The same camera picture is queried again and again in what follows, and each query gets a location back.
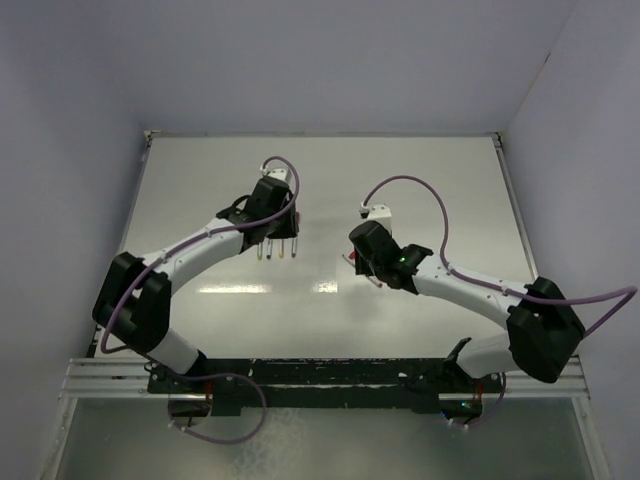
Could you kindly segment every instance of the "white table surface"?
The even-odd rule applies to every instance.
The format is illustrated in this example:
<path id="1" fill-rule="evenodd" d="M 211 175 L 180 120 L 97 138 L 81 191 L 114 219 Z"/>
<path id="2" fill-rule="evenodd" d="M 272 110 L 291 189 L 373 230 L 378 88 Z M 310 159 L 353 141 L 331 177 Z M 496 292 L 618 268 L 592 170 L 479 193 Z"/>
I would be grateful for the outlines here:
<path id="1" fill-rule="evenodd" d="M 259 178 L 271 155 L 301 177 L 298 257 L 258 261 L 255 249 L 221 262 L 172 299 L 171 326 L 209 357 L 441 357 L 463 337 L 499 328 L 438 299 L 377 289 L 341 258 L 358 205 L 382 179 L 416 175 L 440 192 L 451 222 L 448 257 L 486 274 L 530 281 L 493 142 L 478 138 L 157 138 L 124 250 L 142 255 L 187 236 Z M 440 246 L 430 194 L 395 182 L 374 201 L 393 212 L 403 246 Z M 135 356 L 122 352 L 121 357 Z"/>

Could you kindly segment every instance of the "cable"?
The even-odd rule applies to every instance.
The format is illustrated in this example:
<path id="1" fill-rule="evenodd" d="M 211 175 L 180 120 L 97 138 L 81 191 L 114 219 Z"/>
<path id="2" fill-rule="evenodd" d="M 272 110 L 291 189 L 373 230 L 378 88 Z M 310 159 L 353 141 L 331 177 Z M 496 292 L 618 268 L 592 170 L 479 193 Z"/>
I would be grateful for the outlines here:
<path id="1" fill-rule="evenodd" d="M 605 313 L 602 317 L 600 317 L 591 327 L 587 329 L 585 332 L 585 338 L 589 335 L 593 334 L 598 328 L 600 328 L 607 320 L 609 320 L 618 310 L 624 307 L 633 296 L 638 293 L 638 287 L 631 285 L 629 287 L 621 288 L 619 290 L 605 293 L 603 295 L 596 295 L 593 297 L 585 297 L 585 298 L 571 298 L 571 299 L 548 299 L 548 298 L 538 298 L 531 295 L 527 295 L 525 293 L 520 293 L 511 288 L 503 289 L 503 286 L 486 282 L 484 280 L 478 280 L 467 275 L 464 275 L 453 267 L 451 267 L 450 262 L 447 260 L 445 255 L 445 249 L 447 247 L 447 242 L 449 241 L 449 215 L 447 214 L 447 209 L 444 206 L 444 202 L 442 201 L 442 197 L 435 191 L 435 189 L 429 185 L 424 180 L 414 177 L 412 175 L 394 175 L 393 177 L 389 177 L 386 180 L 383 180 L 378 185 L 373 187 L 373 190 L 369 192 L 366 196 L 362 205 L 366 206 L 369 203 L 369 200 L 373 195 L 380 190 L 384 185 L 394 180 L 411 180 L 413 182 L 417 182 L 427 190 L 431 192 L 431 194 L 435 197 L 438 205 L 440 205 L 440 210 L 442 211 L 442 218 L 444 220 L 444 235 L 442 238 L 442 244 L 440 245 L 440 258 L 442 259 L 442 263 L 451 275 L 459 278 L 467 283 L 471 283 L 473 285 L 478 285 L 481 287 L 489 288 L 491 290 L 495 290 L 498 292 L 502 292 L 504 295 L 512 295 L 514 297 L 520 298 L 522 300 L 526 300 L 528 302 L 537 303 L 540 305 L 556 305 L 556 306 L 572 306 L 572 305 L 587 305 L 591 303 L 600 303 L 607 300 L 612 300 L 614 298 L 623 297 L 618 303 L 616 303 L 607 313 Z"/>
<path id="2" fill-rule="evenodd" d="M 282 210 L 280 210 L 279 212 L 276 212 L 273 215 L 271 215 L 271 216 L 269 216 L 267 218 L 264 218 L 262 220 L 256 220 L 255 222 L 248 222 L 248 223 L 243 223 L 243 224 L 240 224 L 240 225 L 229 225 L 229 226 L 226 226 L 226 227 L 220 227 L 220 228 L 213 229 L 213 230 L 211 230 L 209 232 L 203 232 L 203 233 L 200 233 L 198 235 L 195 235 L 195 236 L 193 236 L 191 238 L 188 238 L 184 242 L 176 245 L 172 249 L 168 250 L 165 253 L 164 257 L 157 258 L 156 260 L 151 262 L 147 267 L 145 267 L 145 269 L 142 272 L 140 272 L 140 274 L 133 280 L 133 282 L 131 282 L 131 285 L 129 285 L 129 288 L 127 288 L 127 290 L 124 292 L 122 297 L 120 297 L 120 300 L 116 304 L 116 307 L 113 309 L 113 312 L 111 313 L 111 316 L 109 317 L 109 321 L 107 322 L 107 325 L 104 328 L 104 332 L 102 334 L 102 339 L 100 341 L 100 351 L 102 353 L 104 353 L 105 355 L 109 355 L 111 353 L 120 352 L 122 350 L 128 350 L 129 349 L 129 347 L 127 347 L 126 345 L 123 345 L 123 346 L 120 346 L 120 347 L 115 347 L 115 348 L 108 348 L 107 347 L 107 341 L 109 339 L 109 336 L 111 335 L 111 331 L 113 330 L 113 326 L 114 326 L 114 324 L 116 322 L 116 319 L 118 318 L 118 315 L 120 314 L 120 311 L 124 307 L 124 304 L 131 297 L 131 295 L 134 292 L 134 290 L 136 288 L 138 288 L 138 286 L 142 283 L 142 281 L 145 280 L 147 278 L 147 276 L 149 275 L 149 273 L 151 273 L 156 267 L 158 267 L 164 261 L 166 261 L 169 258 L 171 258 L 174 255 L 176 255 L 177 253 L 181 252 L 185 248 L 188 248 L 191 245 L 193 245 L 195 243 L 198 243 L 201 240 L 205 240 L 207 238 L 210 238 L 212 235 L 216 235 L 218 233 L 223 233 L 223 232 L 229 232 L 229 231 L 233 231 L 233 230 L 250 229 L 250 228 L 260 227 L 260 226 L 266 225 L 267 223 L 270 223 L 270 222 L 272 222 L 274 220 L 277 220 L 278 218 L 282 217 L 285 213 L 287 213 L 289 210 L 291 210 L 291 208 L 293 208 L 293 206 L 294 206 L 294 204 L 295 204 L 295 202 L 296 202 L 296 200 L 298 198 L 298 194 L 300 193 L 300 177 L 298 176 L 298 171 L 291 164 L 291 162 L 289 162 L 289 160 L 287 160 L 284 157 L 272 156 L 272 157 L 267 158 L 262 163 L 261 169 L 265 169 L 266 166 L 269 163 L 271 163 L 273 161 L 276 161 L 276 160 L 284 163 L 287 167 L 289 167 L 289 169 L 291 170 L 291 173 L 293 174 L 293 177 L 295 179 L 295 184 L 296 184 L 296 188 L 295 188 L 295 191 L 293 192 L 293 196 L 291 197 L 289 202 L 284 206 L 284 208 Z M 147 355 L 143 355 L 143 356 L 145 356 L 149 360 L 152 360 L 152 361 L 154 361 L 156 363 L 159 363 L 156 360 L 151 359 Z M 249 432 L 248 434 L 246 434 L 246 435 L 244 435 L 242 437 L 238 437 L 238 438 L 231 439 L 231 440 L 224 440 L 224 439 L 217 439 L 217 438 L 207 437 L 205 435 L 199 434 L 199 433 L 194 432 L 192 430 L 189 430 L 187 428 L 178 427 L 173 422 L 173 418 L 171 417 L 171 414 L 169 413 L 169 418 L 171 420 L 171 424 L 176 426 L 176 428 L 178 428 L 181 431 L 187 433 L 188 435 L 191 435 L 192 437 L 196 437 L 196 438 L 199 438 L 200 440 L 204 440 L 204 441 L 207 441 L 209 443 L 215 443 L 215 444 L 219 444 L 219 445 L 235 445 L 237 443 L 242 443 L 242 442 L 252 438 L 262 428 L 262 425 L 264 424 L 264 421 L 265 421 L 265 418 L 266 418 L 266 415 L 267 415 L 267 400 L 266 400 L 266 398 L 264 396 L 264 392 L 260 389 L 258 384 L 255 383 L 253 380 L 251 380 L 249 377 L 245 377 L 244 375 L 240 375 L 240 374 L 237 374 L 237 373 L 217 373 L 215 375 L 206 375 L 206 376 L 202 376 L 202 377 L 186 377 L 184 375 L 178 375 L 177 373 L 173 372 L 170 368 L 168 368 L 166 366 L 164 366 L 164 367 L 169 372 L 171 372 L 174 376 L 176 376 L 177 378 L 180 378 L 181 380 L 186 380 L 186 381 L 201 382 L 201 381 L 214 380 L 216 378 L 222 378 L 222 377 L 225 377 L 225 378 L 226 377 L 234 377 L 234 378 L 238 378 L 238 379 L 244 380 L 245 382 L 247 382 L 249 385 L 251 385 L 253 388 L 256 389 L 256 391 L 258 392 L 258 395 L 260 396 L 260 401 L 262 402 L 262 416 L 260 418 L 260 421 L 258 422 L 258 425 L 251 432 Z"/>
<path id="3" fill-rule="evenodd" d="M 207 382 L 207 385 L 204 389 L 204 401 L 210 407 L 213 406 L 213 399 L 211 398 L 212 391 L 213 391 L 213 383 Z"/>
<path id="4" fill-rule="evenodd" d="M 258 425 L 256 425 L 253 430 L 251 430 L 246 435 L 243 435 L 237 438 L 232 438 L 229 440 L 225 440 L 223 438 L 207 437 L 206 435 L 202 435 L 201 433 L 194 432 L 193 430 L 187 427 L 180 426 L 177 423 L 175 423 L 173 416 L 171 415 L 171 412 L 167 409 L 167 414 L 169 416 L 169 421 L 170 421 L 169 426 L 173 426 L 178 430 L 180 430 L 181 432 L 186 433 L 187 435 L 191 435 L 192 437 L 195 437 L 199 440 L 204 440 L 205 442 L 213 443 L 216 445 L 237 445 L 238 443 L 246 442 L 247 440 L 250 440 L 251 438 L 253 438 L 264 425 L 264 421 L 267 418 L 267 399 L 264 396 L 264 392 L 262 391 L 260 386 L 256 382 L 251 380 L 249 377 L 240 375 L 239 373 L 216 373 L 214 375 L 204 375 L 202 377 L 185 377 L 184 375 L 175 375 L 175 376 L 181 380 L 186 380 L 189 382 L 206 382 L 210 380 L 215 380 L 216 378 L 227 378 L 227 377 L 234 377 L 234 378 L 243 380 L 247 382 L 249 385 L 251 385 L 256 390 L 256 392 L 258 392 L 258 395 L 260 396 L 260 402 L 262 403 L 262 414 L 260 415 L 260 421 L 258 422 Z"/>
<path id="5" fill-rule="evenodd" d="M 484 387 L 481 380 L 476 380 L 478 383 L 478 400 L 482 401 L 482 394 L 484 393 Z"/>
<path id="6" fill-rule="evenodd" d="M 485 413 L 484 415 L 482 415 L 480 418 L 478 418 L 477 420 L 474 420 L 472 422 L 467 423 L 465 426 L 468 428 L 476 428 L 480 425 L 482 425 L 484 422 L 486 422 L 487 420 L 489 420 L 491 417 L 493 417 L 499 410 L 500 405 L 502 404 L 502 401 L 504 400 L 504 394 L 507 392 L 507 376 L 503 373 L 500 374 L 500 379 L 501 379 L 501 388 L 500 388 L 500 395 L 498 395 L 498 399 L 496 400 L 496 403 L 493 404 L 493 407 L 491 407 L 491 410 L 489 410 L 487 413 Z"/>
<path id="7" fill-rule="evenodd" d="M 127 290 L 124 292 L 122 297 L 120 297 L 120 300 L 116 304 L 116 308 L 113 309 L 113 312 L 111 313 L 111 316 L 109 317 L 109 321 L 107 322 L 107 325 L 104 328 L 104 333 L 102 335 L 102 339 L 100 340 L 100 351 L 102 353 L 104 353 L 105 355 L 108 355 L 108 354 L 111 354 L 111 353 L 115 353 L 115 352 L 119 352 L 119 351 L 122 351 L 122 350 L 128 350 L 129 349 L 129 347 L 127 347 L 126 345 L 123 345 L 123 346 L 120 346 L 120 347 L 116 347 L 116 348 L 108 348 L 107 347 L 107 340 L 109 339 L 109 336 L 111 335 L 111 331 L 113 330 L 113 326 L 114 326 L 114 324 L 116 322 L 116 319 L 118 318 L 118 315 L 120 314 L 120 311 L 124 307 L 124 304 L 126 303 L 126 301 L 129 299 L 129 297 L 131 297 L 131 294 L 134 292 L 134 290 L 136 288 L 138 288 L 138 286 L 142 283 L 142 281 L 146 279 L 147 275 L 149 275 L 149 273 L 152 272 L 156 267 L 158 267 L 160 264 L 162 264 L 164 261 L 168 260 L 169 258 L 173 257 L 175 254 L 181 252 L 185 248 L 188 248 L 188 247 L 190 247 L 191 245 L 193 245 L 195 243 L 198 243 L 201 240 L 209 238 L 209 237 L 211 237 L 213 235 L 217 235 L 218 233 L 229 232 L 229 231 L 233 231 L 233 230 L 241 230 L 241 229 L 244 230 L 244 229 L 255 228 L 255 227 L 260 227 L 262 225 L 266 225 L 267 223 L 270 223 L 270 222 L 272 222 L 274 220 L 277 220 L 278 218 L 282 217 L 285 213 L 287 213 L 289 210 L 291 210 L 291 208 L 293 208 L 293 205 L 295 204 L 295 201 L 297 200 L 298 194 L 300 192 L 300 177 L 298 176 L 298 171 L 291 164 L 291 162 L 289 162 L 289 160 L 287 160 L 286 158 L 280 157 L 280 156 L 273 156 L 273 157 L 267 158 L 262 163 L 262 168 L 265 168 L 269 163 L 271 163 L 271 162 L 273 162 L 275 160 L 278 160 L 278 161 L 284 163 L 287 167 L 289 167 L 289 169 L 291 170 L 291 173 L 293 174 L 293 177 L 295 178 L 295 181 L 296 181 L 296 189 L 293 192 L 293 196 L 291 197 L 291 200 L 289 200 L 289 203 L 287 203 L 285 205 L 285 207 L 282 210 L 280 210 L 279 212 L 274 213 L 270 217 L 263 218 L 262 220 L 256 220 L 255 222 L 248 222 L 248 223 L 243 223 L 243 224 L 240 224 L 240 225 L 228 225 L 226 227 L 219 227 L 219 228 L 215 228 L 215 229 L 213 229 L 213 230 L 211 230 L 209 232 L 203 232 L 203 233 L 200 233 L 198 235 L 195 235 L 195 236 L 193 236 L 191 238 L 188 238 L 184 242 L 179 243 L 178 245 L 176 245 L 172 249 L 168 250 L 165 253 L 164 257 L 157 258 L 156 260 L 151 262 L 140 273 L 140 275 L 138 275 L 135 278 L 135 280 L 131 283 L 131 285 L 129 285 L 129 288 L 127 288 Z"/>

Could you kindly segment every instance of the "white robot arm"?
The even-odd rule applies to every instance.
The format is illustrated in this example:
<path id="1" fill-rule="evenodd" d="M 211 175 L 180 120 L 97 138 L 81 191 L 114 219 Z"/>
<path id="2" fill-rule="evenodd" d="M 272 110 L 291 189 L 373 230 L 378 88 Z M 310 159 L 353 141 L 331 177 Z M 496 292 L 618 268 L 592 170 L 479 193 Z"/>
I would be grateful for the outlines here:
<path id="1" fill-rule="evenodd" d="M 297 237 L 291 177 L 289 168 L 263 171 L 251 195 L 240 197 L 189 237 L 140 258 L 128 252 L 115 257 L 92 315 L 105 327 L 105 336 L 113 333 L 126 348 L 175 373 L 201 374 L 206 357 L 169 326 L 171 297 L 207 268 L 265 238 Z M 106 340 L 103 349 L 109 353 L 105 346 Z"/>
<path id="2" fill-rule="evenodd" d="M 489 338 L 465 338 L 453 349 L 450 364 L 473 379 L 495 372 L 523 370 L 547 383 L 557 380 L 584 337 L 584 327 L 569 306 L 536 305 L 504 292 L 563 299 L 553 282 L 531 285 L 472 272 L 451 264 L 428 248 L 400 248 L 391 236 L 391 211 L 385 205 L 361 208 L 364 223 L 349 239 L 355 248 L 356 274 L 375 275 L 390 288 L 441 298 L 482 315 L 504 329 Z M 450 272 L 501 285 L 495 291 L 461 280 Z"/>

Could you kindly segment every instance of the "black mounting base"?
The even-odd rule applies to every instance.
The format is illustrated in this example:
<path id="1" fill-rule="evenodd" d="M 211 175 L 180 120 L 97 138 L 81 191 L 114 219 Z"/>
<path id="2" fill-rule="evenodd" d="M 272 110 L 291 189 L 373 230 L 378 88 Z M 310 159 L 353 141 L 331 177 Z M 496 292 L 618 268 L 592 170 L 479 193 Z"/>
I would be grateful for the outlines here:
<path id="1" fill-rule="evenodd" d="M 450 371 L 441 358 L 399 359 L 232 359 L 204 360 L 208 374 L 238 373 L 262 389 L 270 408 L 408 409 L 440 413 L 439 394 L 472 395 L 477 382 L 485 393 L 498 393 L 499 380 L 472 380 Z M 250 385 L 235 378 L 214 380 L 214 416 L 240 415 L 260 407 Z M 148 391 L 159 394 L 204 394 L 207 382 L 173 378 L 162 367 L 151 369 Z"/>

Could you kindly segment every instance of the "white wall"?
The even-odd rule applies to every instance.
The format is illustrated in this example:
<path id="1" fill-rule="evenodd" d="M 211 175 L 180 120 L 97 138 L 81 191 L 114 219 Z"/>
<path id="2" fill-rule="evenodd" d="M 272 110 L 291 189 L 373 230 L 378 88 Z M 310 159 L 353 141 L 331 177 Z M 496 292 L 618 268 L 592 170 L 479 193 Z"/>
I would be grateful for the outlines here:
<path id="1" fill-rule="evenodd" d="M 571 296 L 640 284 L 640 2 L 578 2 L 506 155 L 543 275 Z M 639 344 L 635 299 L 580 348 L 617 479 L 640 470 Z"/>
<path id="2" fill-rule="evenodd" d="M 141 128 L 67 0 L 0 3 L 2 478 L 34 478 L 117 248 Z"/>
<path id="3" fill-rule="evenodd" d="M 575 0 L 80 3 L 148 129 L 484 133 Z"/>

